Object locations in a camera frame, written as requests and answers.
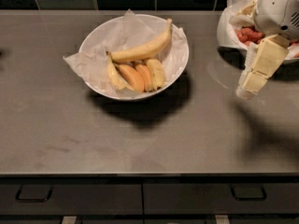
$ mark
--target bowl of food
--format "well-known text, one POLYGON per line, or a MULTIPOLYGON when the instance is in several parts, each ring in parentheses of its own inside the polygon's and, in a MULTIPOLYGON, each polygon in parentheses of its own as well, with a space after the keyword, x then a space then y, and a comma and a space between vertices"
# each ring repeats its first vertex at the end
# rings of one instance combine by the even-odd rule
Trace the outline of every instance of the bowl of food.
POLYGON ((137 101, 171 86, 189 59, 187 37, 172 19, 126 12, 95 28, 64 58, 94 91, 137 101))

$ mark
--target metal table surface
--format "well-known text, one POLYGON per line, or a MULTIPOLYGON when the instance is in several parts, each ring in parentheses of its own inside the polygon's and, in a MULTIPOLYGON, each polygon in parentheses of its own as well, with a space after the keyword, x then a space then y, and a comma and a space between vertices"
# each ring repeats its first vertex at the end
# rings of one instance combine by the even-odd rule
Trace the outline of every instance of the metal table surface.
POLYGON ((190 59, 165 92, 122 103, 63 56, 124 11, 1 12, 0 175, 298 174, 298 65, 246 102, 235 97, 242 56, 218 49, 220 12, 136 13, 173 18, 190 59))

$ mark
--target countertop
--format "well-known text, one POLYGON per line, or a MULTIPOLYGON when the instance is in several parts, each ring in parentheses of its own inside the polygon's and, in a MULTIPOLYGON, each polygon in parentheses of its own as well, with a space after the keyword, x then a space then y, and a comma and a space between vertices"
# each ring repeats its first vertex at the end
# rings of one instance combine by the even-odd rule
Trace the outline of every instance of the countertop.
POLYGON ((63 56, 124 12, 1 11, 0 175, 298 174, 298 64, 243 101, 244 58, 218 48, 220 12, 135 11, 171 17, 190 59, 158 96, 109 100, 63 56))

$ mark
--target banana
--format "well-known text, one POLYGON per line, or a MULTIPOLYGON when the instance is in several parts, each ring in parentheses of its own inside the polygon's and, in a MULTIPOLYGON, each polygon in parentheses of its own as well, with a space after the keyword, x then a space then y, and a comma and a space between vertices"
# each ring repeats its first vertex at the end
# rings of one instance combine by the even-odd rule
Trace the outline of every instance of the banana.
POLYGON ((129 64, 115 64, 124 79, 133 87, 134 91, 144 91, 144 81, 142 76, 129 64))
POLYGON ((157 91, 164 85, 166 81, 163 65, 156 58, 148 58, 145 59, 144 62, 150 70, 152 76, 153 89, 157 91))
POLYGON ((164 49, 171 40, 172 20, 167 19, 166 28, 151 41, 130 49, 118 50, 111 53, 113 62, 123 63, 143 60, 152 57, 164 49))
POLYGON ((115 86, 118 90, 127 88, 133 91, 134 90, 133 87, 130 86, 126 81, 124 81, 120 73, 116 70, 115 65, 112 62, 111 54, 109 52, 107 53, 107 57, 108 57, 107 72, 111 84, 115 86))
POLYGON ((142 62, 134 62, 135 70, 142 76, 145 92, 153 91, 152 76, 149 68, 142 62))

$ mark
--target black handle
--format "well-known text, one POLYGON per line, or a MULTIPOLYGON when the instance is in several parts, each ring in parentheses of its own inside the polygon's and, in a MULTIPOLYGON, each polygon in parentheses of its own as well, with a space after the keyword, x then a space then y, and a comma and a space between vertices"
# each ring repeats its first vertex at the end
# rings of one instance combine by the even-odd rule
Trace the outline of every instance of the black handle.
POLYGON ((53 187, 50 187, 48 195, 45 198, 21 198, 22 188, 23 186, 20 187, 16 194, 16 201, 19 203, 44 203, 50 198, 53 192, 53 187))
POLYGON ((262 197, 252 197, 252 198, 242 198, 242 197, 238 197, 235 194, 235 189, 233 187, 231 187, 231 192, 233 197, 237 200, 237 201, 264 201, 267 199, 267 193, 265 192, 264 188, 261 187, 261 192, 262 192, 262 197))

